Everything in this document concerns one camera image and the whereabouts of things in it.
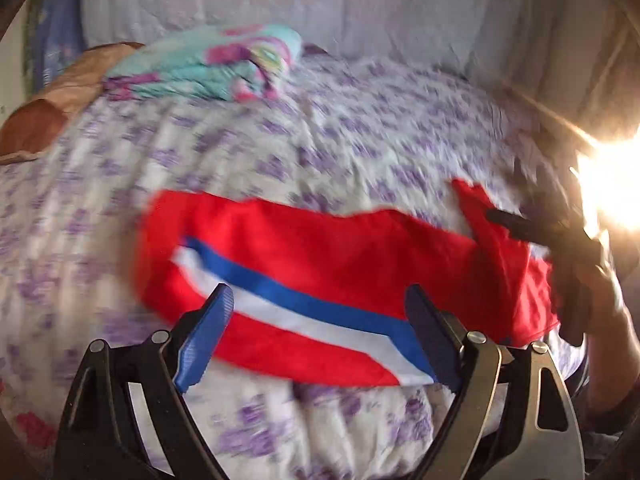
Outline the person's right hand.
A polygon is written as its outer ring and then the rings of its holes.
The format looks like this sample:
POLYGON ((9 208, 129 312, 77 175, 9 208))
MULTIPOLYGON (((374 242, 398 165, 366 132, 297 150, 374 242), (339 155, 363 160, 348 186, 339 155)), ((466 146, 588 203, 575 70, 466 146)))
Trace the person's right hand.
POLYGON ((587 244, 588 258, 578 249, 552 249, 549 262, 552 308, 560 320, 560 335, 573 346, 588 336, 610 336, 628 313, 615 273, 608 231, 587 244))

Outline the person's right forearm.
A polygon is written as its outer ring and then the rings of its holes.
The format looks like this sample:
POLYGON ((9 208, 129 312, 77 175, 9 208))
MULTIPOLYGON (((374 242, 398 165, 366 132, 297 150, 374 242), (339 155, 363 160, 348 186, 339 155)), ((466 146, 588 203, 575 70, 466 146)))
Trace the person's right forearm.
POLYGON ((587 344, 587 406, 600 415, 617 408, 639 379, 639 339, 628 309, 599 314, 588 328, 587 344))

